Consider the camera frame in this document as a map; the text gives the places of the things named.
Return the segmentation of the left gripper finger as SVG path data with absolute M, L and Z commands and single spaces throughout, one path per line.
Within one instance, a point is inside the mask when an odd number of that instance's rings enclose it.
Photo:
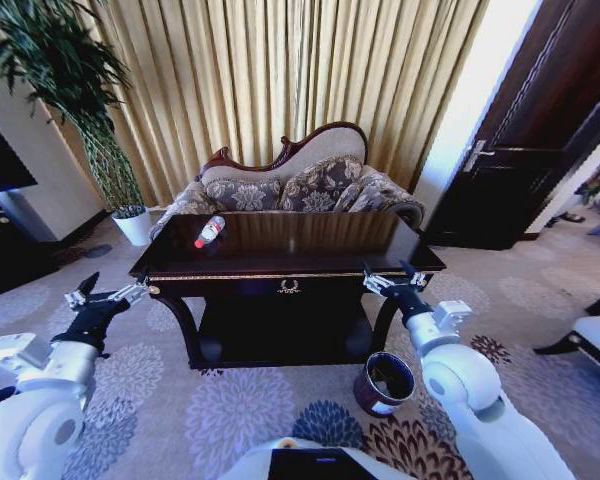
M 75 290 L 64 294 L 64 298 L 70 308 L 81 307 L 89 301 L 89 295 L 95 287 L 99 276 L 100 273 L 95 272 L 83 280 Z
M 114 302 L 126 301 L 128 304 L 136 304 L 148 292 L 149 287 L 145 283 L 136 282 L 112 293 L 106 298 L 106 300 Z

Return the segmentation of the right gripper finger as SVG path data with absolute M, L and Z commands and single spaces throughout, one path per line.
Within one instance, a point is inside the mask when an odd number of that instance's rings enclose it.
M 394 286 L 392 280 L 375 274 L 366 262 L 363 263 L 363 273 L 363 285 L 367 290 L 377 295 L 388 296 L 389 289 Z
M 426 274 L 417 271 L 411 264 L 400 261 L 400 265 L 408 278 L 409 285 L 416 291 L 423 291 L 426 287 Z

